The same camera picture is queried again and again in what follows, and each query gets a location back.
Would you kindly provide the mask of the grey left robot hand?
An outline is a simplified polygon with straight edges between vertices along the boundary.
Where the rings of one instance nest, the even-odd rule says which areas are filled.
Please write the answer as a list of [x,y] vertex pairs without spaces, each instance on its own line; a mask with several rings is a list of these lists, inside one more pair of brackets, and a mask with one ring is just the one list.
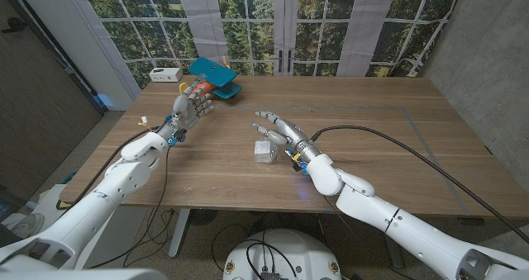
[[212,109],[212,94],[205,93],[205,86],[187,87],[174,101],[169,120],[162,124],[156,134],[168,140],[180,131],[190,131]]

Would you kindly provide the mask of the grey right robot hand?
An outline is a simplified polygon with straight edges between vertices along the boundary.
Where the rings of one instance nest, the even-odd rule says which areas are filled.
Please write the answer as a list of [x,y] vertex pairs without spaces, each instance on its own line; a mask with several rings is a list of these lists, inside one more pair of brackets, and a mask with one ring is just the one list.
[[311,162],[322,152],[308,139],[304,131],[297,125],[288,121],[273,112],[255,112],[259,117],[263,117],[274,124],[274,129],[267,129],[256,123],[252,127],[260,134],[265,135],[268,139],[277,145],[287,145],[299,154],[299,158],[304,162]]

